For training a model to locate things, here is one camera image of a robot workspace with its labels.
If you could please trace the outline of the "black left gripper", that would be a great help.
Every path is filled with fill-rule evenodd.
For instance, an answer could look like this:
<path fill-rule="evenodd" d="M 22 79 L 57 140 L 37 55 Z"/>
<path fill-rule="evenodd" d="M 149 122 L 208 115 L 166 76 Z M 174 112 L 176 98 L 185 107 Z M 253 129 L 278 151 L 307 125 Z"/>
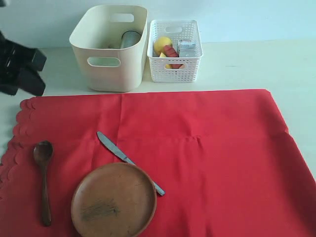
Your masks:
<path fill-rule="evenodd" d="M 0 91 L 16 95 L 21 89 L 34 96 L 42 96 L 46 85 L 38 72 L 44 69 L 46 60 L 47 57 L 38 48 L 25 47 L 8 40 L 1 32 Z"/>

